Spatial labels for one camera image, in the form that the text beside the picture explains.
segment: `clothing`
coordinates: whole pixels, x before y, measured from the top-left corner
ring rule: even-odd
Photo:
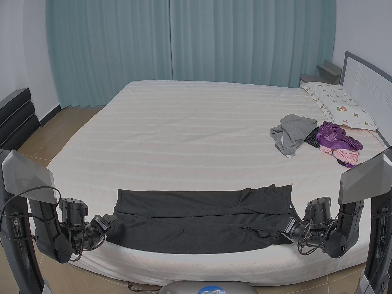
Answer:
[[[172,254],[243,252],[291,243],[291,185],[236,191],[118,190],[107,241]]]
[[[330,149],[348,149],[358,151],[363,148],[362,144],[358,140],[346,136],[346,131],[341,127],[326,121],[323,122],[317,132],[317,140],[320,145]]]
[[[280,125],[270,130],[270,135],[280,152],[291,158],[316,126],[317,120],[315,119],[291,114],[283,117]]]
[[[312,145],[315,148],[320,148],[320,143],[317,140],[317,132],[319,127],[316,127],[311,133],[305,138],[305,143]]]
[[[353,168],[358,163],[358,152],[355,150],[330,149],[323,145],[320,145],[320,150],[334,156],[339,164],[342,162],[347,168]]]

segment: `white wall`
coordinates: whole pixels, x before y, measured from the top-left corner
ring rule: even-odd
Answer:
[[[392,0],[336,0],[332,62],[343,68],[346,51],[392,75]]]
[[[41,120],[59,102],[46,42],[46,0],[0,0],[0,100],[29,87]]]

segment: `gray cloth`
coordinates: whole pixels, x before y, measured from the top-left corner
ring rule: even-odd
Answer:
[[[270,135],[280,152],[291,158],[316,126],[317,120],[315,119],[291,114],[281,119],[280,125],[270,130]]]

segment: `robotic arm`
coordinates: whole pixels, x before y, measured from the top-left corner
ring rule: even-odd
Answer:
[[[32,240],[40,252],[57,262],[76,261],[83,251],[92,251],[104,242],[105,233],[117,217],[96,215],[86,222],[87,205],[73,198],[57,202],[52,172],[14,150],[0,149],[0,164],[0,241],[20,294],[51,294],[40,272]],[[62,211],[62,222],[58,221],[57,205]],[[34,219],[35,236],[31,234],[29,217]],[[78,257],[71,259],[72,254]]]
[[[332,258],[343,256],[359,238],[363,202],[372,199],[370,245],[357,294],[381,294],[389,282],[392,258],[392,147],[344,172],[340,177],[339,214],[331,218],[331,199],[308,203],[302,221],[292,218],[284,234],[302,255],[318,248]],[[303,252],[304,247],[312,247]]]

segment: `black leather headboard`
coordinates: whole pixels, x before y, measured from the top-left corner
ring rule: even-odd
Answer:
[[[30,90],[19,89],[0,101],[0,148],[18,150],[40,123],[34,114]]]

